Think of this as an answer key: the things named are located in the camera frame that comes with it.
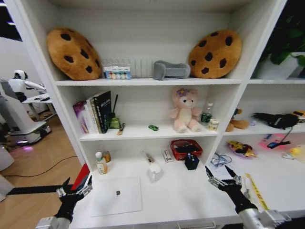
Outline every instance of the brown plush toy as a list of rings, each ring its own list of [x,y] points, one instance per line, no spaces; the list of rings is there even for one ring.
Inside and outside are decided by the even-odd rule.
[[[54,64],[73,80],[94,80],[101,75],[102,63],[89,41],[75,30],[57,28],[47,36]]]
[[[220,78],[237,64],[242,51],[242,40],[234,31],[213,32],[193,48],[189,55],[191,76]]]
[[[242,109],[235,109],[234,111],[234,115],[226,129],[226,132],[231,132],[234,130],[234,127],[238,128],[238,129],[246,129],[249,126],[249,122],[246,120],[235,120],[234,116],[241,114],[243,112]]]

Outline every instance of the book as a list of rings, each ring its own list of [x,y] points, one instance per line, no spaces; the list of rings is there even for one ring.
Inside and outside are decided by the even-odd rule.
[[[78,102],[78,103],[73,105],[73,109],[74,109],[74,112],[76,114],[77,121],[80,124],[82,132],[84,134],[88,134],[89,133],[88,127],[86,125],[85,118],[84,118],[84,115],[83,115],[84,114],[83,111],[85,110],[85,108],[84,108],[85,104],[86,104],[85,101]]]
[[[111,92],[101,92],[93,96],[101,131],[105,134],[111,123]]]
[[[96,134],[93,126],[93,120],[91,119],[91,116],[89,114],[89,108],[87,103],[84,104],[84,108],[85,110],[83,110],[82,112],[84,113],[83,115],[84,115],[85,123],[88,127],[88,131],[90,134]]]
[[[95,107],[95,104],[94,104],[94,98],[93,96],[90,97],[89,99],[86,100],[87,101],[87,104],[88,104],[88,108],[89,108],[89,112],[90,112],[90,115],[91,115],[91,118],[94,122],[94,126],[97,130],[97,133],[102,133],[102,129],[101,129],[101,125],[100,125],[100,121],[99,121],[99,118],[97,116],[97,111],[96,111],[96,107]]]

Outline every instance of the black book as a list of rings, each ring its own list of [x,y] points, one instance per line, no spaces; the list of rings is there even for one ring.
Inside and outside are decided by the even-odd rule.
[[[101,92],[94,95],[93,98],[101,131],[105,134],[111,122],[111,92]]]

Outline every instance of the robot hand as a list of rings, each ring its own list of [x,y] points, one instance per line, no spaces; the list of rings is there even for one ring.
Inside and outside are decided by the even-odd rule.
[[[79,190],[70,190],[68,188],[69,180],[70,178],[63,183],[61,188],[56,190],[59,199],[61,200],[61,207],[55,217],[66,218],[72,222],[73,210],[77,201],[83,199],[92,190],[92,176],[89,178],[87,186],[82,187]]]
[[[229,167],[225,166],[225,168],[233,179],[220,180],[214,177],[211,171],[206,166],[205,169],[209,177],[209,182],[215,187],[217,187],[219,190],[224,191],[229,195],[229,197],[235,204],[235,210],[238,214],[239,212],[245,209],[249,209],[249,208],[257,209],[257,207],[254,204],[252,204],[241,192],[241,188],[242,188],[241,177],[236,175],[236,173],[233,170],[231,170]]]

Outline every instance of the white cup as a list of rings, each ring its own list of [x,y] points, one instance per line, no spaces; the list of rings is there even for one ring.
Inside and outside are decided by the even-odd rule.
[[[155,183],[161,179],[163,171],[157,163],[152,163],[147,170],[147,174],[151,183]]]

